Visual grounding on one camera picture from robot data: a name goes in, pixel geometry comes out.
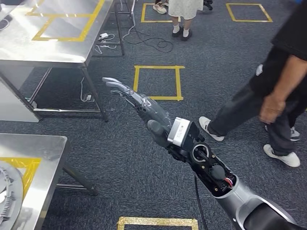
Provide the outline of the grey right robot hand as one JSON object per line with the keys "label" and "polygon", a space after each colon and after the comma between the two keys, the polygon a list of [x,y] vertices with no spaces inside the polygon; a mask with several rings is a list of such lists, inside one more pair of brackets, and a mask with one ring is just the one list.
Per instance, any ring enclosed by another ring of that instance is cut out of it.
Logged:
{"label": "grey right robot hand", "polygon": [[173,121],[169,114],[157,102],[144,94],[138,94],[117,79],[103,77],[106,86],[111,88],[112,93],[118,93],[135,109],[149,130],[154,142],[160,147],[169,149],[167,137]]}

